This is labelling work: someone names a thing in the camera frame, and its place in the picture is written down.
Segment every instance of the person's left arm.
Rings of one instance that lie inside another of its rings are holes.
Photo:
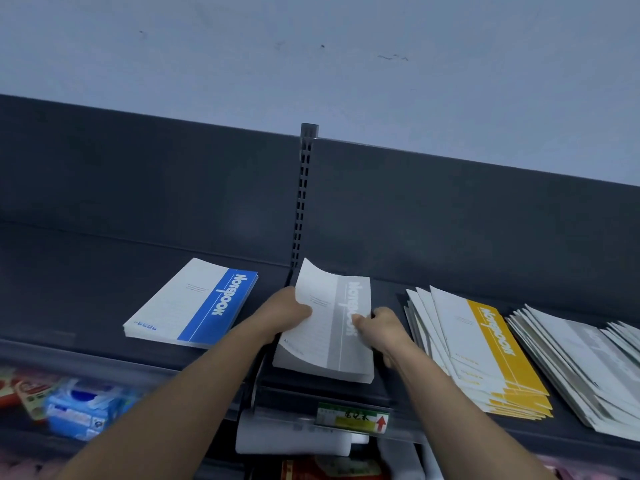
[[[263,345],[311,314],[295,288],[270,297],[210,350],[91,440],[58,480],[190,479]]]

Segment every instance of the forearm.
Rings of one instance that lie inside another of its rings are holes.
[[[264,338],[251,319],[89,443],[60,480],[192,478]]]
[[[445,478],[553,478],[537,458],[480,411],[413,343],[400,344],[390,358]]]

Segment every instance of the blue stripe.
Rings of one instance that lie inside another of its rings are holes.
[[[234,295],[229,297],[229,300],[221,300],[225,296],[223,291],[233,284],[238,274],[245,276],[246,279],[239,280],[238,288]],[[244,299],[251,291],[257,276],[258,274],[254,271],[228,269],[187,326],[184,327],[184,330],[178,336],[178,340],[209,345],[219,341],[236,320]],[[222,315],[214,315],[216,307],[220,308],[224,302],[226,302],[227,306],[223,307]]]

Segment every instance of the person's right arm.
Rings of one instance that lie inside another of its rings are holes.
[[[448,480],[539,480],[554,476],[480,411],[407,335],[389,308],[352,320],[404,381],[438,465]]]

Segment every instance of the red arrow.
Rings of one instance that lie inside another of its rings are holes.
[[[382,431],[382,428],[384,427],[384,425],[387,424],[387,421],[385,421],[384,416],[380,416],[380,419],[376,421],[376,424],[378,425],[378,432],[380,432]]]

